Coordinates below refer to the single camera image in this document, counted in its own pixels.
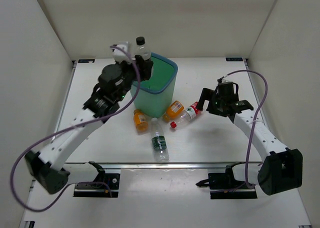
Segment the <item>orange juice bottle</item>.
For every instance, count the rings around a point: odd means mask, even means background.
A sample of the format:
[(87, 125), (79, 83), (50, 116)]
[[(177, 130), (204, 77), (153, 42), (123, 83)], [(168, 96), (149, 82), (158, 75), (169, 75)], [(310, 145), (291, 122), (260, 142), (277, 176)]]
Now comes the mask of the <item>orange juice bottle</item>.
[(147, 118), (141, 110), (139, 109), (134, 110), (133, 122), (138, 133), (144, 133), (148, 130), (149, 125), (148, 125)]
[(184, 106), (178, 100), (175, 100), (165, 111), (162, 119), (165, 122), (173, 121), (184, 110)]

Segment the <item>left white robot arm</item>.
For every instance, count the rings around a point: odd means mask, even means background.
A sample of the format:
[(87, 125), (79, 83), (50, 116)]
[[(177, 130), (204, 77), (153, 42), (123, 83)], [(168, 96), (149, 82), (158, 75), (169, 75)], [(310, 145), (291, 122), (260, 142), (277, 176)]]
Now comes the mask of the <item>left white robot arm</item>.
[(50, 194), (56, 194), (67, 184), (71, 171), (64, 164), (75, 149), (95, 130), (118, 111), (119, 103), (137, 80), (147, 81), (153, 73), (153, 61), (136, 55), (133, 64), (126, 61), (106, 65), (93, 87), (90, 98), (73, 119), (70, 130), (38, 152), (28, 151), (24, 156), (30, 174)]

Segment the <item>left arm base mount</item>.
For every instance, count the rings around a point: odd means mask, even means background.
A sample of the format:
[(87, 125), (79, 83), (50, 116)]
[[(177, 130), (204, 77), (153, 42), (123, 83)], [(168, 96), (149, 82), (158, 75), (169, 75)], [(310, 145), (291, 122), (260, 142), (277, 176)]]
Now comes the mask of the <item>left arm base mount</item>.
[(93, 180), (76, 183), (73, 196), (77, 198), (118, 198), (121, 170), (104, 168), (93, 161), (86, 164), (94, 169), (96, 175)]

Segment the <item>clear bottle black cap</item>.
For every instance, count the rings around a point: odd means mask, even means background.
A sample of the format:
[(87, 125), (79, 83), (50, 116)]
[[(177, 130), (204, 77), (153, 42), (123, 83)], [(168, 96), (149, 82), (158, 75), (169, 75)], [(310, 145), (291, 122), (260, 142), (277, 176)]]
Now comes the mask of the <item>clear bottle black cap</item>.
[(151, 58), (151, 49), (147, 46), (145, 38), (143, 36), (139, 36), (136, 38), (136, 46), (134, 54), (141, 56), (145, 61)]

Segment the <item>clear bottle green label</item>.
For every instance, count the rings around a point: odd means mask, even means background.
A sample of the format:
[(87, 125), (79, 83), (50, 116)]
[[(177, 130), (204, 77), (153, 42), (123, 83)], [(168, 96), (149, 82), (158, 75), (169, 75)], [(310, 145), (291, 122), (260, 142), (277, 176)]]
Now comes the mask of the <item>clear bottle green label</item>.
[(151, 144), (154, 158), (157, 162), (168, 162), (170, 157), (168, 153), (167, 142), (164, 136), (163, 129), (157, 118), (151, 119)]

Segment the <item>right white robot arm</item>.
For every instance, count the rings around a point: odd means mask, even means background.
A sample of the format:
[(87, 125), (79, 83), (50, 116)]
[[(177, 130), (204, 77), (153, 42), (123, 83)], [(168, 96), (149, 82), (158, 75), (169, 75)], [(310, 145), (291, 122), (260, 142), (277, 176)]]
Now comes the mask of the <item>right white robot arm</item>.
[(278, 140), (258, 119), (256, 109), (247, 100), (239, 99), (238, 90), (234, 82), (219, 83), (214, 90), (203, 88), (196, 106), (202, 110), (208, 101), (207, 112), (229, 118), (247, 136), (261, 158), (261, 165), (247, 162), (228, 165), (224, 176), (226, 185), (230, 188), (240, 184), (260, 186), (269, 196), (301, 187), (302, 153)]

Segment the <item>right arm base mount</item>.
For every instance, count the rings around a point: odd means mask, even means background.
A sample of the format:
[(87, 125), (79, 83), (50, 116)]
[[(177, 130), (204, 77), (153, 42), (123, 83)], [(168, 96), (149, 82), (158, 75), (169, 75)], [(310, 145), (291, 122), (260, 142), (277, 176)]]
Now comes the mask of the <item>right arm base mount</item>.
[(198, 188), (209, 188), (211, 200), (251, 200), (257, 199), (255, 188), (249, 189), (244, 181), (235, 180), (232, 168), (244, 165), (238, 162), (227, 165), (224, 172), (209, 172), (208, 178), (200, 180), (195, 185)]

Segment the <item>clear bottle red label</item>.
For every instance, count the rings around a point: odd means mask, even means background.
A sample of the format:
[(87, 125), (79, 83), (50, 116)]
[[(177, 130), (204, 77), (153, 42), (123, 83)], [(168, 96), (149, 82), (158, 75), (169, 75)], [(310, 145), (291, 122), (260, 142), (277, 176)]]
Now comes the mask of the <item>clear bottle red label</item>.
[(182, 129), (189, 125), (198, 115), (201, 110), (197, 109), (198, 102), (195, 101), (192, 105), (188, 106), (182, 111), (178, 118), (170, 123), (170, 127), (174, 130)]

